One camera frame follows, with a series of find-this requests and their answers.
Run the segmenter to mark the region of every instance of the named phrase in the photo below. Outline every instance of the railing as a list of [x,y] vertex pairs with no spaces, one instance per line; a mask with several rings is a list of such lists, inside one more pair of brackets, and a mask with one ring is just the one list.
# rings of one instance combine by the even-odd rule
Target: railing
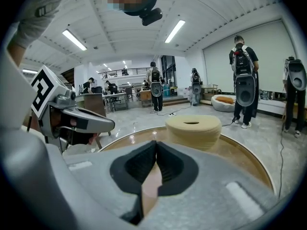
[[98,74],[101,79],[110,79],[115,77],[146,75],[148,69],[150,68],[131,68],[131,69],[99,72]]

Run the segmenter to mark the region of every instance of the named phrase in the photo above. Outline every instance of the black t-shirt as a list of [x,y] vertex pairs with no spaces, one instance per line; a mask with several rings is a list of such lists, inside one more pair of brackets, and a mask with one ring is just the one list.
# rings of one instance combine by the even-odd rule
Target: black t-shirt
[[90,89],[90,82],[85,82],[83,84],[83,94],[88,94],[88,90]]
[[[236,47],[238,47],[238,46],[242,47],[243,44],[242,44],[242,43],[238,43],[238,44],[236,45]],[[248,53],[248,55],[249,55],[249,57],[251,58],[251,61],[252,61],[252,62],[258,61],[258,58],[257,58],[257,56],[256,56],[256,54],[255,54],[255,52],[254,52],[254,50],[253,50],[251,47],[247,47],[247,48],[246,48],[246,52]],[[229,64],[230,64],[230,65],[232,65],[233,55],[234,55],[234,51],[231,50],[231,51],[230,51],[230,54],[229,54],[229,60],[230,60],[230,63],[229,63]]]

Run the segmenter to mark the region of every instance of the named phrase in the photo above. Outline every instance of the white floor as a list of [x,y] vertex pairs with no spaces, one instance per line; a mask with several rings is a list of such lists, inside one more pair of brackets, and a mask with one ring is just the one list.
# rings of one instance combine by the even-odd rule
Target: white floor
[[[133,108],[127,111],[117,111],[108,114],[107,117],[115,121],[116,127],[112,131],[111,136],[108,136],[108,134],[101,135],[100,141],[102,146],[106,146],[118,138],[143,129],[164,126],[165,120],[169,118],[168,115],[157,116],[156,114],[150,114],[151,110],[151,108]],[[223,125],[230,124],[233,118],[232,113],[217,112],[212,106],[199,105],[197,107],[190,107],[190,104],[164,107],[163,111],[159,114],[168,114],[177,110],[180,110],[176,112],[177,115],[215,115],[220,118]],[[257,118],[253,118],[251,122],[252,127],[249,129],[242,129],[239,124],[223,127],[222,134],[244,144],[258,156],[271,174],[278,191],[280,188],[282,164],[280,156],[282,149],[281,119],[258,114]],[[307,161],[306,128],[302,136],[297,139],[294,137],[294,125],[289,133],[283,134],[282,196],[295,189]],[[64,153],[64,156],[93,152],[95,151],[94,149],[98,150],[95,144],[92,146],[76,145],[70,147]]]

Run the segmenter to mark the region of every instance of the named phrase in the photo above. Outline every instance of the round ottoman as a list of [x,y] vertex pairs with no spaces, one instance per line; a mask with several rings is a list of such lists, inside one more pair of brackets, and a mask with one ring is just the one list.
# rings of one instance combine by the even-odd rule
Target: round ottoman
[[202,151],[210,149],[219,139],[221,121],[210,115],[180,115],[166,120],[169,142],[193,147]]
[[235,103],[228,104],[228,103],[217,101],[216,98],[219,97],[219,96],[229,97],[229,98],[232,98],[234,100],[236,100],[236,96],[234,96],[234,95],[217,94],[217,95],[215,95],[215,96],[213,96],[211,98],[211,104],[212,104],[213,108],[216,111],[233,113],[235,111]]

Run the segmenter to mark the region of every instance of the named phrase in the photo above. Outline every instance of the fluorescent light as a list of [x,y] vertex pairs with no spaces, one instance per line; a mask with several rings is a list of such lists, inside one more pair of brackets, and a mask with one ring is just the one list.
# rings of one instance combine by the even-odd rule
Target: fluorescent light
[[23,69],[23,72],[37,74],[37,71],[32,71],[32,70],[27,70],[27,69]]
[[168,44],[170,41],[172,41],[173,37],[177,34],[177,32],[180,30],[180,28],[185,24],[185,21],[179,21],[178,24],[175,26],[171,34],[166,39],[165,43]]
[[87,50],[87,48],[68,29],[62,32],[62,34],[66,36],[69,40],[71,40],[81,50],[83,51]]

